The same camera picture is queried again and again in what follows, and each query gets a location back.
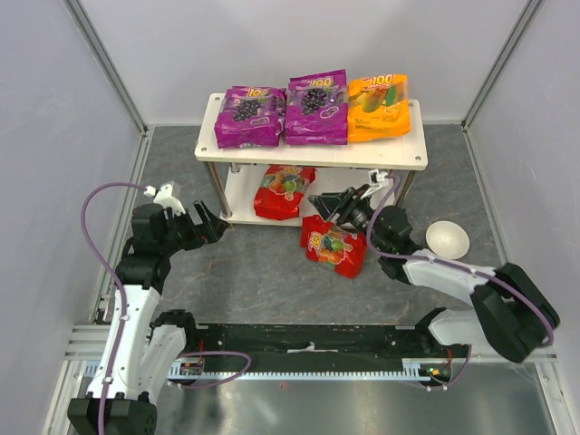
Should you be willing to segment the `red candy bag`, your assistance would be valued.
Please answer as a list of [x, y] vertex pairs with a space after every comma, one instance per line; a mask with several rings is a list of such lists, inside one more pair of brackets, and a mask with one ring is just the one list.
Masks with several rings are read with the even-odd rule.
[[355, 278], [361, 273], [367, 244], [364, 236], [314, 215], [302, 219], [300, 247], [306, 257], [335, 273]]
[[256, 215], [277, 221], [298, 218], [300, 204], [315, 176], [314, 167], [269, 166], [254, 197]]

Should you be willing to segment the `purple candy bag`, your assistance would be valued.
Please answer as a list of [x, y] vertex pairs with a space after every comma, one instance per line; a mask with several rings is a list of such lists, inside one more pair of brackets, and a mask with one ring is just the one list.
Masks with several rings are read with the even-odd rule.
[[233, 86], [214, 124], [220, 149], [275, 148], [285, 127], [284, 88]]
[[345, 69], [291, 78], [286, 90], [285, 144], [346, 145]]

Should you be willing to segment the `orange candy bag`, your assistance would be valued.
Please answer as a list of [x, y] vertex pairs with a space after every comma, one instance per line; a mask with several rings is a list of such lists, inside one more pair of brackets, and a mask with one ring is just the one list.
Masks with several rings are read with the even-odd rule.
[[386, 73], [350, 80], [348, 141], [404, 136], [411, 131], [408, 76]]

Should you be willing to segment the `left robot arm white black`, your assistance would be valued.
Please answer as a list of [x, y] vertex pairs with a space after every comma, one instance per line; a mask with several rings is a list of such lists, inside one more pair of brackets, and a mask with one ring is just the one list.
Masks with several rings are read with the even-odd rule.
[[197, 201], [195, 223], [186, 209], [149, 203], [134, 209], [132, 235], [115, 268], [117, 289], [100, 363], [84, 397], [71, 400], [67, 416], [79, 434], [152, 434], [157, 401], [181, 353], [198, 350], [193, 314], [154, 312], [180, 251], [213, 244], [228, 224]]

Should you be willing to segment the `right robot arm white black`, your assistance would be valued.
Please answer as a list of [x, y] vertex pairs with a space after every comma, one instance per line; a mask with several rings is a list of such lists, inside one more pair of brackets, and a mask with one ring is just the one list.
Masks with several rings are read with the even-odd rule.
[[308, 200], [324, 220], [348, 224], [366, 236], [390, 279], [442, 292], [469, 306], [467, 311], [442, 308], [429, 315], [427, 329], [435, 342], [489, 346], [513, 363], [553, 344], [560, 318], [522, 267], [473, 266], [436, 256], [412, 240], [403, 208], [385, 203], [373, 208], [367, 191], [363, 185]]

